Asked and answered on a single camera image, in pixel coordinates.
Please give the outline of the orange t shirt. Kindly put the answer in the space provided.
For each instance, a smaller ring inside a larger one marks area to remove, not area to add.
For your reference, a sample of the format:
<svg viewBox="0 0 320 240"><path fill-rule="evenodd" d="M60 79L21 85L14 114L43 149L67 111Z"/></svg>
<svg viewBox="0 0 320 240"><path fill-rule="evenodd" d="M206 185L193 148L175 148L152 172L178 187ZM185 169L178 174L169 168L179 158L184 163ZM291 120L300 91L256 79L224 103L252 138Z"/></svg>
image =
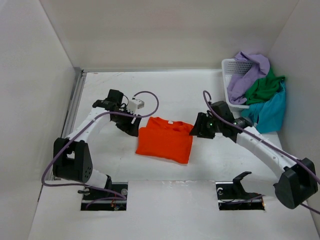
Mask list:
<svg viewBox="0 0 320 240"><path fill-rule="evenodd" d="M138 132L136 154L164 158L186 165L192 150L193 125L183 121L169 121L150 117Z"/></svg>

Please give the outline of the green t shirt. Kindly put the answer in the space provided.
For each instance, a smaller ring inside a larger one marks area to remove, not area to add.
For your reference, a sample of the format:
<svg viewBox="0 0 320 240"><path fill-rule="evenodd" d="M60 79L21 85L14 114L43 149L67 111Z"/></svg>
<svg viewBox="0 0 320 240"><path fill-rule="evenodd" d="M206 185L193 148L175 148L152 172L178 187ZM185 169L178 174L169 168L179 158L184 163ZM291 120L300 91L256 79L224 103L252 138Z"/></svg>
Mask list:
<svg viewBox="0 0 320 240"><path fill-rule="evenodd" d="M284 75L276 76L270 68L265 77L257 79L245 92L245 105L253 105L269 101L280 89L281 83L286 80Z"/></svg>

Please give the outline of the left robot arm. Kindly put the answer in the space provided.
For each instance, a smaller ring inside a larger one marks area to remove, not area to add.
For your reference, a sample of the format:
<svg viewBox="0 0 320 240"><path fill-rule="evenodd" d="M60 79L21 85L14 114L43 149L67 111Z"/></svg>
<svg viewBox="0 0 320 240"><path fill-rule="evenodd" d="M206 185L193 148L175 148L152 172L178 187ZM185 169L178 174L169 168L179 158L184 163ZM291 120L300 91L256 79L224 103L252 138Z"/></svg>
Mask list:
<svg viewBox="0 0 320 240"><path fill-rule="evenodd" d="M141 119L135 112L145 103L133 97L123 104L124 94L111 89L107 98L96 100L81 125L65 138L58 138L53 145L52 171L55 177L75 181L98 189L112 188L110 176L94 169L89 143L104 126L115 123L122 132L137 137Z"/></svg>

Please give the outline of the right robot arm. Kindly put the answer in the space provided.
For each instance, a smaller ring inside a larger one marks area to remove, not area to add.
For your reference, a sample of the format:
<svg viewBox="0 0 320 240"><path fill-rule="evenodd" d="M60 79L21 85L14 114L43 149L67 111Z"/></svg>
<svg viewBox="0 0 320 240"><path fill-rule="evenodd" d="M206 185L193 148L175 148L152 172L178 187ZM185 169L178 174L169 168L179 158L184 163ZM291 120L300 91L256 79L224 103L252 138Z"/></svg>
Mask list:
<svg viewBox="0 0 320 240"><path fill-rule="evenodd" d="M244 171L232 181L217 184L220 201L252 201L262 196L272 196L285 207L295 209L318 192L318 180L314 163L308 159L297 159L277 148L259 134L255 127L243 117L234 118L224 101L208 102L207 112L197 115L191 136L213 139L217 133L231 139L262 161L274 177L262 179L251 171Z"/></svg>

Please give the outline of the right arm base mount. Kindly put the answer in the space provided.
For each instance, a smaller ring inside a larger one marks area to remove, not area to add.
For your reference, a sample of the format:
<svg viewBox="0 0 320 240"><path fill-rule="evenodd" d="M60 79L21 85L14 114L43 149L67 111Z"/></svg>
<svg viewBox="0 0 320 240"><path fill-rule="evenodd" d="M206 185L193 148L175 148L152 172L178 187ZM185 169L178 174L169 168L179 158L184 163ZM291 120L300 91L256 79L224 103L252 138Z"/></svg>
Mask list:
<svg viewBox="0 0 320 240"><path fill-rule="evenodd" d="M245 171L234 177L232 181L216 181L217 204L220 211L265 210L263 195L245 191L241 181L252 174Z"/></svg>

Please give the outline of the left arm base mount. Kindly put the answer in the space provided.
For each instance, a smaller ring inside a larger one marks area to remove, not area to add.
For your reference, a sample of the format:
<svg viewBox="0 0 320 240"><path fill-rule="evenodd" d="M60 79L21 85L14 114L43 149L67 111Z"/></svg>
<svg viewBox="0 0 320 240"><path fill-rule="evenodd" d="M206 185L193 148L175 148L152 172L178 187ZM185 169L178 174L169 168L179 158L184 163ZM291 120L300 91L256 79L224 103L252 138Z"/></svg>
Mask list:
<svg viewBox="0 0 320 240"><path fill-rule="evenodd" d="M126 211L127 201L110 192L85 187L78 190L81 195L81 211Z"/></svg>

